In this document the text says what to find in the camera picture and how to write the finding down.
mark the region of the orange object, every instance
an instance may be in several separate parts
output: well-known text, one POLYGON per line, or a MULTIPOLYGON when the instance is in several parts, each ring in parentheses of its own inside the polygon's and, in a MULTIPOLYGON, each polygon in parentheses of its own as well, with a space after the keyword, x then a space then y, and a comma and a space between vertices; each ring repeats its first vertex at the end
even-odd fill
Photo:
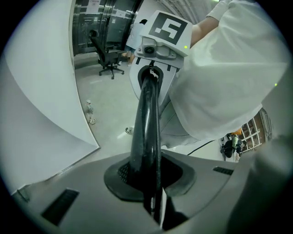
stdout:
POLYGON ((239 128, 236 132, 231 133, 231 135, 241 135, 241 134, 242 134, 241 129, 242 129, 242 128, 239 128))

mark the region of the black tube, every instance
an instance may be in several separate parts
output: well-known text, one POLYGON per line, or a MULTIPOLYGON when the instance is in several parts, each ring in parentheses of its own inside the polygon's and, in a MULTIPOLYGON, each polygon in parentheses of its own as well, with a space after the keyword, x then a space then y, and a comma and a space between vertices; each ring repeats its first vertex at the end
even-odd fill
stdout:
POLYGON ((143 80, 132 139, 128 181, 131 186, 144 193, 145 209, 159 222, 162 184, 158 83, 152 74, 148 74, 143 80))

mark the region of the chair backrest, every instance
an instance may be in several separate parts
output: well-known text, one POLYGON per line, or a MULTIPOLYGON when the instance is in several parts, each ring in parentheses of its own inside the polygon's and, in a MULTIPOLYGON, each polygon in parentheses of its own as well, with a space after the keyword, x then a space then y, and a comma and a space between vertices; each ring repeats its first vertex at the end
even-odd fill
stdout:
POLYGON ((99 42, 99 39, 97 37, 97 32, 95 30, 91 30, 89 33, 89 36, 93 45, 97 49, 97 53, 99 54, 100 64, 102 66, 106 66, 109 62, 108 55, 106 51, 104 50, 104 48, 102 47, 101 43, 99 42))

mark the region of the office chair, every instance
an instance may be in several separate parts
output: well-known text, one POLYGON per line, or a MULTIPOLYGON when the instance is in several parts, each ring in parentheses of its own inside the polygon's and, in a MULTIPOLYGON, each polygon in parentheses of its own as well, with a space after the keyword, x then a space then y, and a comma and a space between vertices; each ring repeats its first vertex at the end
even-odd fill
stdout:
POLYGON ((124 74, 124 71, 117 68, 116 64, 118 64, 121 61, 121 54, 125 53, 126 51, 115 51, 109 53, 109 49, 114 45, 106 46, 105 48, 107 49, 107 51, 105 51, 99 42, 97 31, 91 30, 89 36, 93 45, 97 49, 97 53, 99 55, 99 63, 103 66, 103 70, 99 71, 99 75, 102 75, 102 72, 109 70, 112 72, 112 79, 114 79, 113 70, 122 71, 122 74, 124 74))

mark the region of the chair base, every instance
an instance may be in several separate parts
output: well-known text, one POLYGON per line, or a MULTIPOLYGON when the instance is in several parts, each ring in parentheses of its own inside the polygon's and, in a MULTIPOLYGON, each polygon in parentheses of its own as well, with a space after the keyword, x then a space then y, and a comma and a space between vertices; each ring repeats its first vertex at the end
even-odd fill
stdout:
POLYGON ((99 75, 102 75, 102 72, 111 71, 112 72, 112 80, 114 80, 114 70, 122 71, 122 75, 124 75, 124 71, 117 68, 117 66, 114 66, 113 64, 111 64, 110 66, 103 66, 103 70, 99 71, 99 75))

